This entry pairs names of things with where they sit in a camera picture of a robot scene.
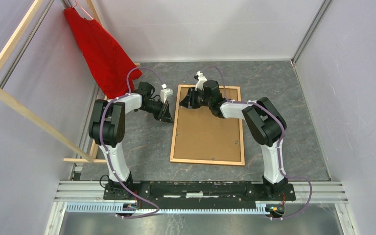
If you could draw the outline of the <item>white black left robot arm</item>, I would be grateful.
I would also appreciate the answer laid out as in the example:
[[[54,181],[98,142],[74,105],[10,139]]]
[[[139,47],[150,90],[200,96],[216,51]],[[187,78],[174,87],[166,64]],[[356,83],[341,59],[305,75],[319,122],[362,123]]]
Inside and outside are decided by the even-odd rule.
[[[168,102],[173,90],[162,85],[159,99],[155,99],[154,92],[155,88],[150,83],[140,82],[131,93],[94,102],[88,133],[99,145],[108,165],[106,189],[114,190],[121,199],[129,199],[134,194],[131,171],[125,162],[122,147],[126,115],[131,111],[142,110],[152,114],[157,121],[173,123]]]

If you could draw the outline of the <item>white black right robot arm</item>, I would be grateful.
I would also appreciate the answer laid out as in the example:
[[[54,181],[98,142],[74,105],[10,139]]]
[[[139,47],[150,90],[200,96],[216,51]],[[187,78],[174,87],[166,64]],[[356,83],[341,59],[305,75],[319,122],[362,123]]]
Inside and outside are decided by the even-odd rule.
[[[215,80],[190,88],[179,103],[188,109],[208,107],[218,118],[246,121],[254,140],[260,145],[264,163],[263,194],[270,200],[282,195],[288,181],[282,170],[282,142],[287,128],[284,118],[267,97],[255,101],[224,98]]]

